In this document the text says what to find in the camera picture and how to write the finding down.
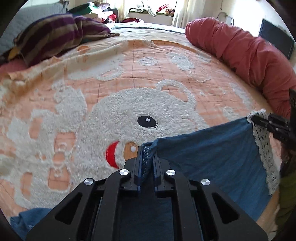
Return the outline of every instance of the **striped blanket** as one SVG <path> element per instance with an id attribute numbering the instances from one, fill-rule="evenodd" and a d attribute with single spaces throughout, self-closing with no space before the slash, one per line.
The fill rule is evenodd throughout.
<path id="1" fill-rule="evenodd" d="M 72 14 L 58 14 L 32 23 L 15 39 L 19 54 L 28 67 L 89 42 L 118 36 L 110 34 L 110 29 L 93 19 Z"/>

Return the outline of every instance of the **white curtain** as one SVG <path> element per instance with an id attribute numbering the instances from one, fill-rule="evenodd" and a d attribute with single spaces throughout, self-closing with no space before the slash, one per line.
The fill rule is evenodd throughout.
<path id="1" fill-rule="evenodd" d="M 133 0 L 107 0 L 106 2 L 110 4 L 110 8 L 118 9 L 118 22 L 121 22 L 128 16 Z"/>
<path id="2" fill-rule="evenodd" d="M 185 28 L 194 19 L 201 18 L 206 0 L 177 0 L 172 26 Z"/>

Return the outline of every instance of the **black monitor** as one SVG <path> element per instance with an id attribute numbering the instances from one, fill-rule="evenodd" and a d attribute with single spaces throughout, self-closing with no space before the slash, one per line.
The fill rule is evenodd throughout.
<path id="1" fill-rule="evenodd" d="M 266 39 L 280 50 L 288 59 L 290 59 L 295 41 L 287 35 L 283 30 L 274 26 L 266 19 L 262 20 L 259 36 Z"/>

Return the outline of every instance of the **red blanket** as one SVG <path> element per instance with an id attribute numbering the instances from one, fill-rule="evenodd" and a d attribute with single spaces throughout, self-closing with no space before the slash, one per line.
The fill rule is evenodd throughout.
<path id="1" fill-rule="evenodd" d="M 224 61 L 247 84 L 257 88 L 276 114 L 290 118 L 289 88 L 296 89 L 296 75 L 277 48 L 214 18 L 189 22 L 185 35 L 193 45 Z"/>

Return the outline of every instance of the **black eye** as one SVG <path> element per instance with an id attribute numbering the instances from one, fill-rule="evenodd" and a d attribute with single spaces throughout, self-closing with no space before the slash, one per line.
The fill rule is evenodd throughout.
<path id="1" fill-rule="evenodd" d="M 149 127 L 154 127 L 156 128 L 157 124 L 156 121 L 150 117 L 150 116 L 147 116 L 147 115 L 142 115 L 138 118 L 138 123 L 140 126 L 142 127 L 146 127 L 146 128 L 149 128 Z"/>

